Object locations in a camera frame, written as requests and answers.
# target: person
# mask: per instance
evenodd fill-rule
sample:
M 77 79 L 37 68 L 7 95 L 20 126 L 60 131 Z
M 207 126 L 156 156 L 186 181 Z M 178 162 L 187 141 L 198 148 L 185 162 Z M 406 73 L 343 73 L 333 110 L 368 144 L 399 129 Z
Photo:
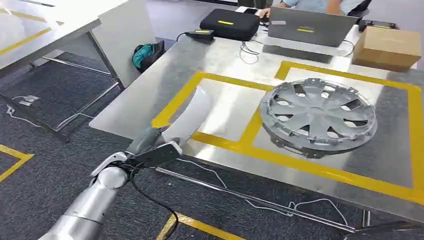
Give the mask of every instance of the person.
M 276 7 L 296 8 L 318 13 L 348 15 L 350 11 L 360 5 L 364 0 L 282 0 Z M 270 9 L 259 11 L 259 17 L 270 16 Z

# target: electrical cable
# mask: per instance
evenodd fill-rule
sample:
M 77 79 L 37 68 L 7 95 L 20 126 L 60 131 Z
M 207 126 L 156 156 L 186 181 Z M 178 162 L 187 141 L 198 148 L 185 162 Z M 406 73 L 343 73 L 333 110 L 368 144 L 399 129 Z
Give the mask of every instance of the electrical cable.
M 163 207 L 163 208 L 165 208 L 166 210 L 168 210 L 169 212 L 171 212 L 171 214 L 173 214 L 173 216 L 175 217 L 175 222 L 174 222 L 174 224 L 172 225 L 172 228 L 166 233 L 166 235 L 163 237 L 163 239 L 165 240 L 165 239 L 168 239 L 174 232 L 175 232 L 175 229 L 177 228 L 177 226 L 178 226 L 178 222 L 179 222 L 179 219 L 178 219 L 178 215 L 177 215 L 177 213 L 174 211 L 174 210 L 172 210 L 169 206 L 167 206 L 167 205 L 165 205 L 165 204 L 163 204 L 163 203 L 161 203 L 161 202 L 159 202 L 159 201 L 157 201 L 157 200 L 155 200 L 155 199 L 153 199 L 152 197 L 150 197 L 149 195 L 147 195 L 143 190 L 141 190 L 140 189 L 140 187 L 136 184 L 136 181 L 135 181 L 135 179 L 134 179 L 134 177 L 136 176 L 136 174 L 139 172 L 139 170 L 140 169 L 143 169 L 144 167 L 143 167 L 143 165 L 145 164 L 146 162 L 140 162 L 139 164 L 137 164 L 136 166 L 135 166 L 135 168 L 131 171 L 131 174 L 129 175 L 129 181 L 132 183 L 132 186 L 134 186 L 134 188 L 135 188 L 135 190 L 137 190 L 137 192 L 139 192 L 141 195 L 143 195 L 145 198 L 147 198 L 148 200 L 150 200 L 150 201 L 152 201 L 152 202 L 154 202 L 155 204 L 157 204 L 157 205 L 159 205 L 159 206 L 161 206 L 161 207 Z
M 262 42 L 260 42 L 260 41 L 256 41 L 256 40 L 253 40 L 253 39 L 251 39 L 251 40 L 250 40 L 250 42 L 255 42 L 255 43 L 258 43 L 258 44 L 262 44 L 262 45 L 263 45 L 263 43 L 262 43 Z
M 242 52 L 250 54 L 255 56 L 255 61 L 254 62 L 247 62 L 243 57 L 242 57 Z M 245 64 L 255 64 L 259 61 L 259 52 L 257 51 L 253 51 L 251 50 L 247 45 L 245 41 L 241 42 L 240 45 L 240 50 L 238 51 L 238 57 L 245 63 Z
M 91 118 L 91 119 L 93 119 L 93 118 L 94 118 L 93 116 L 89 116 L 89 115 L 84 114 L 84 113 L 75 113 L 74 115 L 72 115 L 72 116 L 68 117 L 67 119 L 65 119 L 65 120 L 63 120 L 61 123 L 59 123 L 59 124 L 57 125 L 57 128 L 60 128 L 62 125 L 66 124 L 66 123 L 67 123 L 70 119 L 72 119 L 73 117 L 78 116 L 78 115 L 82 115 L 82 116 L 85 116 L 85 117 L 87 117 L 87 118 Z
M 224 188 L 226 188 L 226 189 L 228 189 L 228 187 L 227 187 L 227 185 L 224 183 L 224 181 L 220 178 L 220 176 L 218 175 L 218 173 L 216 172 L 216 171 L 214 171 L 214 170 L 212 170 L 212 169 L 209 169 L 209 168 L 206 168 L 206 167 L 203 167 L 203 166 L 201 166 L 201 165 L 199 165 L 199 164 L 197 164 L 197 163 L 195 163 L 195 162 L 193 162 L 193 161 L 190 161 L 190 160 L 184 160 L 184 159 L 180 159 L 180 158 L 177 158 L 177 160 L 179 160 L 179 161 L 182 161 L 182 162 L 186 162 L 186 163 L 191 163 L 191 164 L 193 164 L 193 165 L 196 165 L 197 167 L 199 167 L 199 168 L 201 168 L 201 169 L 204 169 L 204 170 L 207 170 L 207 171 L 209 171 L 209 172 L 212 172 L 212 173 L 214 173 L 215 174 L 215 176 L 216 176 L 216 178 L 218 178 L 218 180 L 221 182 L 221 184 L 224 186 Z M 270 207 L 263 207 L 263 206 L 256 206 L 256 205 L 254 205 L 252 202 L 250 202 L 249 200 L 247 200 L 247 199 L 245 199 L 245 201 L 246 202 L 248 202 L 252 207 L 254 207 L 254 208 L 256 208 L 256 209 L 264 209 L 264 210 L 271 210 L 271 211 L 274 211 L 274 212 L 277 212 L 277 213 L 279 213 L 279 214 L 282 214 L 282 215 L 284 215 L 284 216 L 287 216 L 287 217 L 293 217 L 293 214 L 291 214 L 291 213 L 288 213 L 288 212 L 282 212 L 282 211 L 279 211 L 279 210 L 277 210 L 277 209 L 273 209 L 273 208 L 270 208 Z M 337 208 L 337 206 L 330 200 L 330 199 L 327 199 L 327 198 L 320 198 L 320 199 L 316 199 L 316 200 L 312 200 L 312 201 L 304 201 L 304 202 L 299 202 L 299 203 L 294 203 L 293 201 L 291 201 L 289 204 L 288 204 L 288 208 L 291 208 L 291 209 L 294 209 L 294 210 L 297 210 L 297 208 L 298 208 L 298 206 L 299 205 L 303 205 L 303 204 L 311 204 L 311 203 L 315 203 L 315 202 L 319 202 L 319 201 L 328 201 L 328 202 L 330 202 L 330 204 L 335 208 L 335 210 L 338 212 L 338 214 L 341 216 L 341 218 L 343 219 L 343 221 L 344 221 L 344 224 L 346 225 L 346 226 L 349 226 L 349 224 L 348 224 L 348 221 L 346 220 L 346 218 L 345 218 L 345 216 L 342 214 L 342 212 Z
M 346 40 L 346 39 L 344 39 L 343 42 L 347 42 L 347 43 L 350 43 L 352 45 L 352 51 L 350 51 L 348 54 L 346 54 L 344 56 L 347 57 L 347 56 L 351 55 L 352 53 L 354 53 L 354 51 L 355 51 L 355 44 L 353 42 L 349 41 L 349 40 Z
M 180 37 L 181 37 L 182 35 L 187 34 L 187 33 L 188 33 L 188 32 L 180 33 L 180 34 L 176 37 L 176 41 L 178 42 L 178 39 L 180 39 Z
M 26 97 L 26 96 L 15 96 L 14 98 L 12 98 L 12 100 L 15 100 L 15 99 L 17 99 L 17 98 L 23 98 L 23 99 L 26 99 L 27 97 Z
M 259 52 L 250 50 L 250 48 L 246 45 L 246 42 L 245 41 L 242 41 L 241 42 L 240 50 L 243 51 L 243 52 L 245 52 L 245 53 L 247 53 L 247 54 L 259 55 Z
M 30 121 L 30 120 L 27 120 L 27 119 L 22 118 L 22 117 L 13 116 L 13 113 L 15 113 L 15 109 L 14 109 L 13 107 L 11 107 L 11 106 L 7 105 L 7 104 L 6 104 L 6 106 L 7 106 L 6 114 L 8 114 L 11 118 L 13 118 L 13 119 L 18 119 L 18 120 L 23 120 L 23 121 L 25 121 L 25 122 L 27 122 L 27 123 L 29 123 L 29 124 L 32 124 L 34 127 L 41 128 L 41 126 L 39 126 L 39 125 L 37 125 L 37 124 L 33 123 L 33 122 L 32 122 L 32 121 Z

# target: blue shirt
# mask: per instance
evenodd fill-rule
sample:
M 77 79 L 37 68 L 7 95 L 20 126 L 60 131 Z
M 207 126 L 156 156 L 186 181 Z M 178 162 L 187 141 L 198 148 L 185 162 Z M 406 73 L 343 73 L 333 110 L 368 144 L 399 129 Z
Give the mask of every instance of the blue shirt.
M 364 0 L 341 0 L 340 10 L 347 15 L 363 1 Z M 327 0 L 282 0 L 282 2 L 299 10 L 318 13 L 325 13 L 327 7 Z

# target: power adapter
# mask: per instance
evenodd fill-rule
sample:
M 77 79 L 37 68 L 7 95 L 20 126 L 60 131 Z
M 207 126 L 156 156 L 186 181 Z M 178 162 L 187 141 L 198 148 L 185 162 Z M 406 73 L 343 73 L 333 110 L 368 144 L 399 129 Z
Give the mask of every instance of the power adapter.
M 213 40 L 214 39 L 214 30 L 205 30 L 197 29 L 194 31 L 186 32 L 185 34 L 192 39 L 202 39 L 202 40 Z

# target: cardboard box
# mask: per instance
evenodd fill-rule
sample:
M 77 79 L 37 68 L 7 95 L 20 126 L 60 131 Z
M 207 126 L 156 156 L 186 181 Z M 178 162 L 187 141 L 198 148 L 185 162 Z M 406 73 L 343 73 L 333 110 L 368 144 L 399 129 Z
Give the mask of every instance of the cardboard box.
M 356 43 L 352 64 L 405 72 L 421 56 L 419 32 L 368 26 Z

